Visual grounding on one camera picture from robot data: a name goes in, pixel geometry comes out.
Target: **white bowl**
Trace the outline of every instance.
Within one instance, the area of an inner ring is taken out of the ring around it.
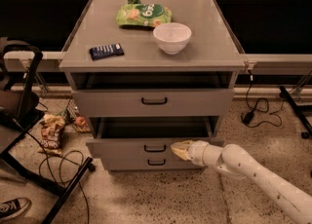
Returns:
[[[153,34],[161,50],[166,54],[175,55],[186,47],[192,31],[186,25],[170,22],[156,26]]]

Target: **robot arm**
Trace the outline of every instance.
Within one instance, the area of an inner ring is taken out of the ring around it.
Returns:
[[[234,179],[248,178],[275,202],[295,223],[312,223],[312,197],[258,163],[242,147],[223,147],[205,141],[184,141],[172,145],[173,152],[198,166],[213,167]]]

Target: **concrete floor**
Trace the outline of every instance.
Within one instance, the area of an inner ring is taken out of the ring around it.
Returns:
[[[251,97],[264,96],[263,93]],[[280,108],[277,93],[267,95],[270,111]],[[46,96],[41,99],[49,112],[62,111],[68,98]],[[241,114],[248,110],[244,93],[236,93],[228,114],[223,118],[218,137],[225,144],[235,143],[244,147],[262,165],[278,173],[296,187],[312,196],[312,142],[301,139],[304,131],[301,122],[284,103],[279,115],[283,124],[276,128],[263,124],[258,128],[247,128],[241,123]],[[277,123],[274,116],[256,114],[253,123],[269,120]],[[40,125],[32,134],[40,138]],[[85,158],[90,156],[85,141],[92,136],[78,133],[66,126],[63,135],[63,155],[73,150],[81,151]],[[29,136],[20,142],[12,154],[22,164],[38,172],[45,155],[38,153],[38,145]],[[72,153],[69,159],[80,163],[81,156]],[[50,160],[52,171],[59,181],[60,159]],[[212,168],[204,170],[133,171],[109,173],[101,161],[94,159],[96,171],[88,172],[81,180],[87,197],[92,224],[130,223],[293,223],[261,190],[248,179],[236,181],[218,174]],[[64,162],[62,180],[70,179],[76,166]],[[49,175],[47,165],[41,168],[44,176]],[[0,199],[7,201],[16,197],[28,197],[31,208],[8,223],[41,223],[57,198],[37,186],[17,180],[16,177],[0,172]],[[82,191],[77,187],[59,211],[53,223],[87,223],[87,206]]]

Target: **checkered shoe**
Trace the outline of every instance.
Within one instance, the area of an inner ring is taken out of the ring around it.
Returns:
[[[30,205],[28,198],[16,198],[0,204],[0,223],[10,220],[23,213]]]

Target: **drawer handle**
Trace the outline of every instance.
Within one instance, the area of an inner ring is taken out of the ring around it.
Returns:
[[[155,99],[145,99],[143,97],[140,101],[142,102],[142,104],[146,104],[146,105],[160,105],[160,104],[166,104],[168,102],[168,99],[167,97],[165,97],[164,99],[155,100]]]
[[[153,149],[148,149],[147,145],[144,145],[144,151],[145,152],[164,152],[166,150],[167,146],[164,144],[164,148],[160,150],[153,150]]]
[[[150,166],[163,166],[163,165],[166,163],[166,159],[164,159],[163,162],[150,162],[150,160],[148,159],[148,160],[147,160],[147,163],[148,163]]]

